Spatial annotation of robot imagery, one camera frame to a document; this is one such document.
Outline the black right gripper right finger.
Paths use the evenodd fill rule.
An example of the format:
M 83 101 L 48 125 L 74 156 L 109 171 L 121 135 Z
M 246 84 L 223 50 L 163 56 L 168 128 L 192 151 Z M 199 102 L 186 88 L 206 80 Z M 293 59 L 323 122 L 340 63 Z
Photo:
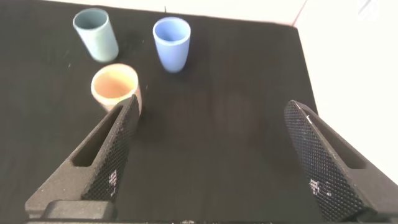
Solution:
M 397 222 L 397 184 L 308 106 L 291 100 L 284 119 L 327 222 Z

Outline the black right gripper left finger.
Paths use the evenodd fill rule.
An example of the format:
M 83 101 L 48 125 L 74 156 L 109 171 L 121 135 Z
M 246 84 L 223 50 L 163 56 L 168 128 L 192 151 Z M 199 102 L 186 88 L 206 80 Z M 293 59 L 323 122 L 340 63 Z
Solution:
M 137 96 L 118 103 L 26 201 L 29 218 L 56 200 L 114 202 L 139 118 Z

